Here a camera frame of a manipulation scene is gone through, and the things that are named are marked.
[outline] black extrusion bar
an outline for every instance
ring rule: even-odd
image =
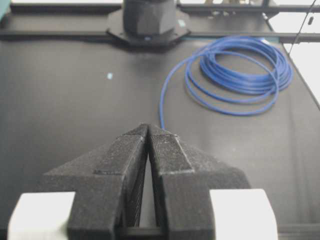
[[[258,38],[279,38],[284,44],[291,44],[297,33],[281,32],[191,32],[187,38],[222,38],[226,36],[251,36]],[[0,40],[73,40],[88,42],[110,42],[116,41],[111,35],[104,31],[14,31],[0,30]],[[301,33],[297,43],[318,43],[320,33]]]
[[[107,14],[121,8],[120,3],[108,4],[41,4],[41,3],[12,3],[13,13],[95,13]],[[306,13],[309,5],[279,5],[279,6],[252,6],[252,5],[225,5],[225,4],[178,4],[183,12],[254,12],[254,13]],[[314,7],[312,13],[320,13],[320,7]]]

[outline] blue cable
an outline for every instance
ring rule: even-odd
[[[229,51],[230,49],[249,50],[256,52],[269,60],[273,66],[273,70],[270,71],[264,64],[252,57],[234,51]],[[247,74],[228,69],[217,62],[216,55],[231,55],[244,58],[260,66],[267,72],[267,74]],[[213,83],[239,94],[254,96],[247,99],[233,99],[217,95],[205,89],[195,80],[191,72],[191,66],[198,58],[200,58],[199,64],[202,72]],[[290,64],[285,56],[276,47],[268,45],[262,42],[260,39],[249,36],[222,37],[214,42],[209,43],[205,47],[200,48],[190,57],[187,57],[179,62],[169,72],[164,81],[159,102],[159,117],[162,129],[165,129],[164,101],[168,84],[174,73],[185,64],[186,68],[184,72],[184,80],[191,95],[208,109],[232,116],[254,116],[264,113],[270,109],[273,104],[275,104],[279,95],[279,91],[287,88],[293,78],[293,70]],[[270,95],[273,95],[273,98],[266,105],[257,110],[229,111],[205,101],[197,94],[194,88],[192,88],[192,84],[204,94],[226,103],[253,104],[265,100]]]

